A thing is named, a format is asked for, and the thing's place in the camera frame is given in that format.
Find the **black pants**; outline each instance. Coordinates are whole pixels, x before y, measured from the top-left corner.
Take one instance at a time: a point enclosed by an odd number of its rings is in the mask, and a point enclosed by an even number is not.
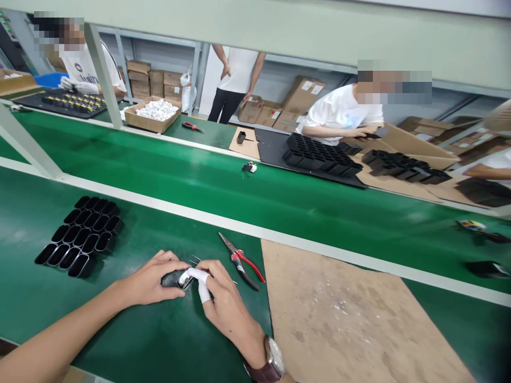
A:
[[[208,121],[224,124],[229,123],[230,118],[233,116],[234,112],[236,112],[236,109],[238,109],[243,97],[245,97],[244,93],[231,92],[229,90],[217,88]],[[220,117],[220,121],[218,121],[220,112],[222,112],[222,117]]]

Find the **box of white parts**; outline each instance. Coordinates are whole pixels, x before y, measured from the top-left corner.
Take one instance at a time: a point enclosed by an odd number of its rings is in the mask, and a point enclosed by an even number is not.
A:
[[[181,111],[180,101],[151,96],[126,109],[126,123],[156,133],[164,133]]]
[[[37,87],[35,79],[29,73],[0,69],[0,96]]]

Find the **white t-shirt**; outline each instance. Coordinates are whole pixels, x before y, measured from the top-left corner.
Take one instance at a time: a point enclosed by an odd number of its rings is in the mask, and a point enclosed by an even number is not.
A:
[[[126,92],[126,85],[122,80],[121,74],[117,69],[116,61],[110,54],[105,43],[101,41],[103,53],[106,59],[106,66],[112,79],[112,85],[119,88],[121,91]],[[90,58],[89,48],[85,44],[82,51],[66,51],[61,52],[61,58],[64,62],[65,69],[69,74],[69,78],[78,82],[90,82],[91,84],[99,85],[94,64]]]
[[[463,174],[468,169],[473,168],[476,165],[483,164],[493,169],[511,169],[511,148],[504,149],[503,151],[490,154],[489,156],[483,157],[478,161],[471,164],[462,166],[459,169],[453,170],[453,173]],[[498,182],[503,185],[511,185],[511,180],[490,180]]]
[[[302,133],[304,126],[324,126],[333,129],[356,129],[360,125],[383,122],[383,110],[380,104],[359,104],[353,96],[353,84],[338,88],[320,98],[310,108],[304,121],[296,128]],[[327,145],[335,146],[339,137],[313,139]]]
[[[236,93],[246,93],[250,87],[252,69],[259,52],[248,49],[231,48],[227,61],[230,66],[230,76],[226,75],[218,86],[220,89]]]

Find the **black tray with yellow components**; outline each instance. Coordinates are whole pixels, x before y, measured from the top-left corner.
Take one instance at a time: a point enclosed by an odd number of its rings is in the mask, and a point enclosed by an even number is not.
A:
[[[89,119],[106,110],[105,99],[101,95],[84,95],[63,89],[47,89],[41,93],[19,98],[14,102],[81,119]]]

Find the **red-handled pliers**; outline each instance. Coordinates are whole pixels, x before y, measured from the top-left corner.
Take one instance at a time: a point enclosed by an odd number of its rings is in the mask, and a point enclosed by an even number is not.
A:
[[[245,282],[247,282],[249,284],[250,287],[252,287],[255,291],[258,292],[259,286],[256,285],[256,283],[252,279],[250,279],[250,277],[246,274],[245,269],[243,268],[243,265],[241,264],[241,260],[248,263],[250,265],[250,267],[254,269],[255,273],[257,274],[257,276],[259,277],[261,282],[266,283],[266,280],[262,276],[262,273],[259,270],[259,268],[257,267],[257,265],[254,263],[253,260],[251,260],[250,258],[248,258],[245,255],[243,250],[239,250],[236,247],[234,247],[234,245],[226,237],[224,237],[222,235],[222,233],[218,233],[218,234],[220,234],[222,241],[224,241],[225,246],[227,246],[227,248],[229,249],[230,259],[236,265],[236,268],[238,269],[238,272],[240,273],[241,277],[245,280]]]
[[[183,122],[183,123],[181,124],[181,126],[182,126],[182,127],[184,127],[184,128],[186,128],[186,129],[198,130],[200,133],[204,133],[204,130],[199,129],[199,128],[197,127],[197,125],[194,125],[194,124],[192,124],[191,122]]]

